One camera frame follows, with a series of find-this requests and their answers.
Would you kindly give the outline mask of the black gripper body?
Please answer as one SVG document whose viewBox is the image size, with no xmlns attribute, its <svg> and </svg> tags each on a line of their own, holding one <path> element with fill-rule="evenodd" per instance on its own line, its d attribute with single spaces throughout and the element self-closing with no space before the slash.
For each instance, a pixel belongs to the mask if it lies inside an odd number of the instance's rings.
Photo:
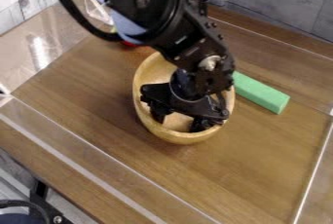
<svg viewBox="0 0 333 224">
<path fill-rule="evenodd" d="M 226 109 L 226 102 L 216 100 L 205 95 L 197 100 L 186 100 L 178 96 L 170 83 L 145 84 L 141 89 L 141 100 L 149 105 L 153 101 L 170 107 L 173 113 L 185 116 L 209 118 L 218 121 L 218 125 L 229 119 L 230 111 Z"/>
</svg>

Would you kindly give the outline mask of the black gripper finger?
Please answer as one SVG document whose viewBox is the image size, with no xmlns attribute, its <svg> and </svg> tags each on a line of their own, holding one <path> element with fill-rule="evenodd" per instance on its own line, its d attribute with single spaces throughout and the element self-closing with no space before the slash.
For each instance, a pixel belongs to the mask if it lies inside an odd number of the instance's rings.
<svg viewBox="0 0 333 224">
<path fill-rule="evenodd" d="M 165 106 L 157 101 L 153 101 L 150 103 L 150 112 L 154 120 L 162 124 L 165 122 L 166 115 L 172 114 L 173 110 L 170 107 Z"/>
<path fill-rule="evenodd" d="M 202 118 L 202 117 L 196 117 L 190 131 L 192 132 L 201 132 L 209 130 L 213 126 L 218 124 L 217 120 L 209 119 L 209 118 Z"/>
</svg>

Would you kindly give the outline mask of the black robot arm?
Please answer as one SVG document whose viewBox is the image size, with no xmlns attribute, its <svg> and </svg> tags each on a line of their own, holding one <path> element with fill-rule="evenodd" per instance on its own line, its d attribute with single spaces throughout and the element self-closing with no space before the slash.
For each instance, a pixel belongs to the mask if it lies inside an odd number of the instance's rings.
<svg viewBox="0 0 333 224">
<path fill-rule="evenodd" d="M 141 87 L 156 121 L 180 113 L 193 118 L 192 132 L 222 124 L 230 116 L 222 93 L 235 85 L 236 64 L 209 20 L 208 0 L 105 1 L 119 38 L 154 48 L 176 65 L 166 83 Z"/>
</svg>

